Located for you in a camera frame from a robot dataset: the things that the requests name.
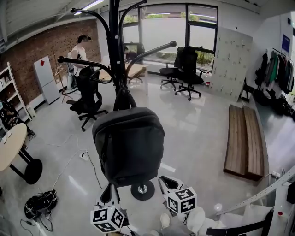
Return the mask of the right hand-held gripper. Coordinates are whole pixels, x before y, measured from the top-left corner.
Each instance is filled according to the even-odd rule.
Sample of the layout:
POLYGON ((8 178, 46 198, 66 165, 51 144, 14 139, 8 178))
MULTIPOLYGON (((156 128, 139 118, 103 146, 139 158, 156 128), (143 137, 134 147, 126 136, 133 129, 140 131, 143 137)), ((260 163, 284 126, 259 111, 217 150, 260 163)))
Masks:
POLYGON ((175 213, 182 214, 192 211, 197 206, 197 194, 192 187, 182 189, 184 183, 177 178, 160 176, 158 178, 159 187, 164 194, 167 208, 175 213))

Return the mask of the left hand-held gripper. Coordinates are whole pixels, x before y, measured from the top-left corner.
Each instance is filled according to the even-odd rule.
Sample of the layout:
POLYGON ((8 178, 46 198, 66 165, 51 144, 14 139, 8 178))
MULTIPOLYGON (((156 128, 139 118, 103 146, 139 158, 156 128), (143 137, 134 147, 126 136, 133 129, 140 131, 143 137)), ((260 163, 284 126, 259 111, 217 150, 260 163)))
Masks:
POLYGON ((114 184, 108 183, 103 188, 100 202, 90 212, 90 223, 101 233, 120 232, 124 226, 129 226, 127 212, 121 208, 118 189, 114 184))

